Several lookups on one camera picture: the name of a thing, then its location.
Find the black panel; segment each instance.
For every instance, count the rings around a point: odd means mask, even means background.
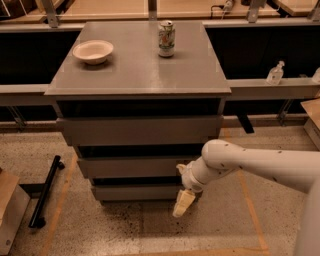
[[[305,113],[300,102],[305,100],[294,100],[288,113]],[[263,115],[278,114],[285,100],[247,100],[226,101],[223,115]]]
[[[220,99],[58,101],[64,117],[215,115]]]
[[[17,108],[26,121],[53,121],[57,119],[52,106],[19,106]]]
[[[0,33],[1,84],[49,84],[79,31]]]
[[[209,28],[227,79],[266,78],[279,60],[284,77],[313,76],[320,67],[320,26]]]
[[[199,156],[203,144],[138,145],[138,146],[80,146],[83,158],[90,157],[156,157]]]
[[[13,116],[6,107],[0,107],[0,121],[9,122],[14,121]]]

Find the drawer front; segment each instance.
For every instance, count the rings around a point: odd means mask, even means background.
[[[179,175],[176,165],[191,160],[194,158],[102,158],[80,159],[78,164],[85,178],[159,177]]]
[[[98,201],[175,200],[181,188],[178,185],[93,187],[92,193]]]
[[[57,120],[69,146],[204,143],[219,136],[221,122],[221,116]]]

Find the tabletop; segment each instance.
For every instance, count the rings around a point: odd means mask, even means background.
[[[88,22],[73,47],[89,40],[114,45],[108,60],[90,66],[72,49],[46,95],[230,94],[224,73],[200,21],[177,21],[175,53],[158,55],[158,22]]]

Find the plastic bottle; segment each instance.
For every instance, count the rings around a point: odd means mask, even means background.
[[[280,80],[283,76],[283,69],[284,61],[279,61],[278,65],[274,68],[272,68],[269,72],[269,75],[267,77],[267,83],[271,85],[278,85],[280,83]]]
[[[312,81],[317,83],[317,84],[320,84],[320,68],[318,68],[316,70],[316,72],[314,73],[314,75],[312,77]]]

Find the white bowl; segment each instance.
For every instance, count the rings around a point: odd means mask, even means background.
[[[113,51],[113,45],[107,41],[91,40],[77,45],[73,56],[89,65],[98,65],[107,60]]]

